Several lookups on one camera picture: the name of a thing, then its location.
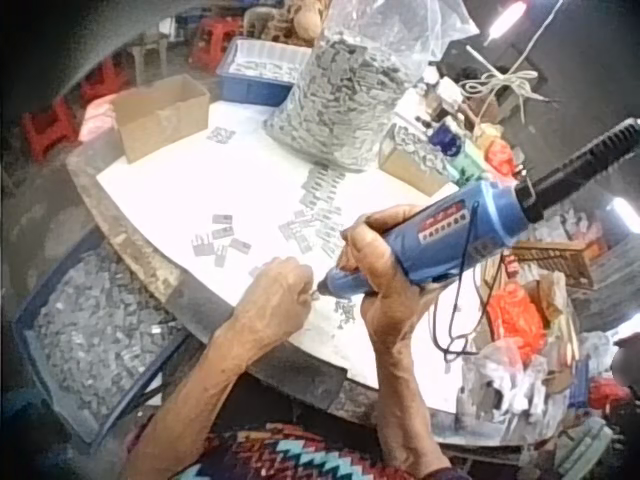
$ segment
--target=red label on tool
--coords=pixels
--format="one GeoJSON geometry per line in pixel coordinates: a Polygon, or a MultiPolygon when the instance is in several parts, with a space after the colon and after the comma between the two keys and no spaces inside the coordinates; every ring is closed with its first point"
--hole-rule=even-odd
{"type": "Polygon", "coordinates": [[[418,231],[420,243],[432,242],[442,237],[445,233],[467,223],[469,223],[469,211],[464,200],[459,200],[424,221],[418,231]]]}

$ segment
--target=hand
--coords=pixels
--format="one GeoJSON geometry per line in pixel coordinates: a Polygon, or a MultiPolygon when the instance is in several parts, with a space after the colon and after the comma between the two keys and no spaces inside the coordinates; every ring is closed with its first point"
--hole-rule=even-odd
{"type": "Polygon", "coordinates": [[[342,233],[346,242],[338,268],[360,270],[376,293],[365,296],[360,306],[369,338],[376,352],[408,343],[440,289],[424,291],[412,285],[398,266],[389,245],[380,236],[423,207],[399,205],[359,219],[342,233]]]}
{"type": "Polygon", "coordinates": [[[311,312],[313,271],[289,257],[267,263],[236,306],[230,327],[249,363],[300,330],[311,312]]]}

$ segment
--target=black power cord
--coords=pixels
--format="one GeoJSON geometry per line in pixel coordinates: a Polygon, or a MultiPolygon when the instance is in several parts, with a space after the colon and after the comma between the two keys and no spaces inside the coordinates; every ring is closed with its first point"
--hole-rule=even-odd
{"type": "Polygon", "coordinates": [[[438,335],[436,333],[436,318],[437,318],[437,315],[438,315],[438,300],[437,299],[436,299],[436,301],[434,303],[434,306],[433,306],[433,315],[432,315],[431,324],[430,324],[431,341],[433,342],[435,347],[444,355],[444,361],[446,363],[452,363],[452,362],[456,361],[458,358],[460,358],[463,355],[477,355],[478,354],[478,352],[467,350],[467,347],[469,346],[469,337],[471,337],[471,335],[473,335],[478,330],[478,327],[482,323],[482,319],[484,318],[484,316],[487,313],[487,307],[489,305],[489,300],[491,299],[491,295],[493,294],[493,290],[494,290],[496,282],[498,280],[498,276],[500,275],[500,266],[502,265],[503,254],[500,254],[500,259],[498,261],[498,268],[496,268],[496,273],[493,276],[493,279],[491,281],[491,286],[489,287],[489,293],[487,295],[487,299],[482,305],[482,311],[480,313],[480,318],[478,318],[478,321],[476,322],[476,325],[473,327],[473,329],[469,333],[465,333],[465,334],[461,334],[461,335],[453,335],[453,321],[455,320],[456,310],[458,308],[458,300],[460,298],[460,289],[462,287],[462,275],[464,274],[464,271],[465,271],[465,263],[466,263],[466,258],[467,258],[467,252],[468,252],[468,249],[469,249],[469,243],[471,242],[471,235],[473,233],[473,229],[475,228],[475,223],[476,223],[477,216],[478,216],[478,208],[479,208],[479,206],[480,206],[479,202],[474,202],[473,205],[471,206],[471,213],[469,215],[469,227],[467,228],[467,235],[466,235],[465,242],[464,242],[464,245],[463,245],[463,248],[462,248],[462,259],[460,261],[460,270],[458,272],[458,287],[456,288],[456,296],[455,296],[455,300],[454,300],[454,303],[453,303],[453,308],[451,310],[451,318],[449,319],[449,329],[448,329],[449,330],[449,343],[447,344],[446,347],[443,347],[440,344],[440,342],[438,340],[438,335]],[[451,347],[458,340],[464,340],[464,346],[462,347],[461,350],[452,350],[451,347]]]}

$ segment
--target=red plastic stool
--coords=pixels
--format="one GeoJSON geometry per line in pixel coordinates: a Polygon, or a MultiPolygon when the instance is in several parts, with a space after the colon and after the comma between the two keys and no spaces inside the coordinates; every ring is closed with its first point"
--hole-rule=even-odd
{"type": "Polygon", "coordinates": [[[198,25],[189,62],[215,72],[231,39],[242,32],[242,17],[205,18],[198,25]]]}
{"type": "Polygon", "coordinates": [[[127,74],[113,64],[111,57],[107,57],[80,83],[80,91],[84,101],[90,103],[96,98],[119,92],[126,84],[127,74]]]}
{"type": "Polygon", "coordinates": [[[78,138],[73,113],[62,98],[53,102],[53,107],[47,112],[22,115],[22,126],[33,158],[38,163],[44,162],[44,156],[51,147],[60,142],[75,143],[78,138]]]}

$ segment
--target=cardboard box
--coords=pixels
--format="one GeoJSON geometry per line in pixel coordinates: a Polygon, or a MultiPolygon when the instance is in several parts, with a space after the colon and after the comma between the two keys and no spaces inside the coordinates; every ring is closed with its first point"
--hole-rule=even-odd
{"type": "Polygon", "coordinates": [[[429,197],[449,183],[448,178],[435,170],[425,172],[408,153],[395,148],[380,160],[380,170],[429,197]]]}
{"type": "Polygon", "coordinates": [[[134,88],[113,100],[124,151],[133,163],[208,127],[209,92],[188,75],[134,88]]]}

